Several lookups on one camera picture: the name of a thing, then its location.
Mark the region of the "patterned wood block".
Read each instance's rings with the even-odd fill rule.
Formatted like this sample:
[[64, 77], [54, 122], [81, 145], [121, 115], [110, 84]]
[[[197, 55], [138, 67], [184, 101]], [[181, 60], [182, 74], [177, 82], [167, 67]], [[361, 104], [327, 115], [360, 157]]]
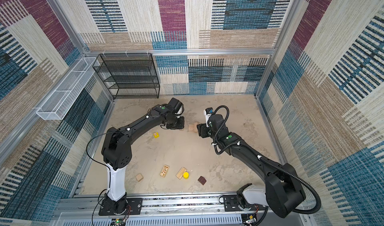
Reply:
[[164, 165], [162, 170], [161, 170], [161, 172], [160, 172], [160, 176], [165, 178], [167, 173], [168, 173], [168, 171], [169, 171], [169, 168], [170, 167], [168, 165]]

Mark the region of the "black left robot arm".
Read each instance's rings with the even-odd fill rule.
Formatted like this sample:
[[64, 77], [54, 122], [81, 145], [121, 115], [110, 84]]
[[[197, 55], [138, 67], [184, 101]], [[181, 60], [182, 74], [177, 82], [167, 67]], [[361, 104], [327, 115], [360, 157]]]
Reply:
[[167, 130], [183, 129], [183, 112], [184, 105], [173, 97], [169, 103], [155, 105], [144, 116], [126, 126], [108, 129], [102, 148], [103, 160], [108, 169], [108, 188], [102, 202], [103, 210], [115, 215], [127, 212], [129, 203], [125, 173], [133, 158], [132, 144], [157, 126], [166, 126]]

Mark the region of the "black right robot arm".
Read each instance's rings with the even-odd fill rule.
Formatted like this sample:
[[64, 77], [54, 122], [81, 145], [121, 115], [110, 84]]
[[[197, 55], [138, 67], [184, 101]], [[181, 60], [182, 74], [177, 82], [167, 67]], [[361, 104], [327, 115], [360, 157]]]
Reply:
[[291, 212], [312, 214], [312, 210], [300, 210], [298, 206], [306, 199], [304, 189], [310, 185], [298, 177], [296, 170], [290, 165], [281, 165], [253, 149], [236, 133], [230, 132], [225, 125], [226, 119], [220, 114], [207, 118], [206, 123], [196, 126], [201, 138], [211, 138], [215, 153], [226, 153], [248, 166], [265, 183], [258, 189], [249, 183], [237, 191], [236, 200], [241, 210], [253, 205], [263, 205], [276, 215], [285, 218]]

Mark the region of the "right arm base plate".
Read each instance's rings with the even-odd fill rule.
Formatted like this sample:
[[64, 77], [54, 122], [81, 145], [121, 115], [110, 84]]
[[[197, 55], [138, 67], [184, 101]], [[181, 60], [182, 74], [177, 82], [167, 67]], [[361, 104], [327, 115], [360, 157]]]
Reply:
[[221, 195], [219, 203], [224, 205], [225, 212], [235, 211], [257, 211], [266, 209], [266, 206], [248, 203], [243, 196], [240, 195]]

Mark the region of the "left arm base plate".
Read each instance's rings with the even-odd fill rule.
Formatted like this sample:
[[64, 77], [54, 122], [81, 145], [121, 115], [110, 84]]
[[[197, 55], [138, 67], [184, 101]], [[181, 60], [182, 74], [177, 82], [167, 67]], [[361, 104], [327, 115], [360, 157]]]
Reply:
[[99, 216], [127, 216], [139, 215], [142, 210], [142, 198], [123, 198], [118, 201], [113, 201], [106, 198], [102, 201], [99, 209]]

